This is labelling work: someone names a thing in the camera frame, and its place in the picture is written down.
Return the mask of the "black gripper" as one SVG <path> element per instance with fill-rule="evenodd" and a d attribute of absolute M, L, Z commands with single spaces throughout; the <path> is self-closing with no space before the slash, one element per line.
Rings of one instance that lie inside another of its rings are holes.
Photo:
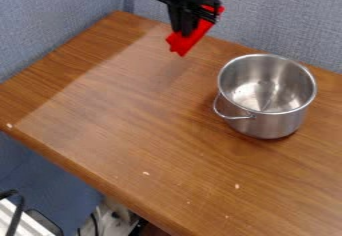
<path fill-rule="evenodd" d="M 188 37 L 197 26 L 197 18 L 215 23 L 220 0 L 157 0 L 167 5 L 171 28 Z"/>

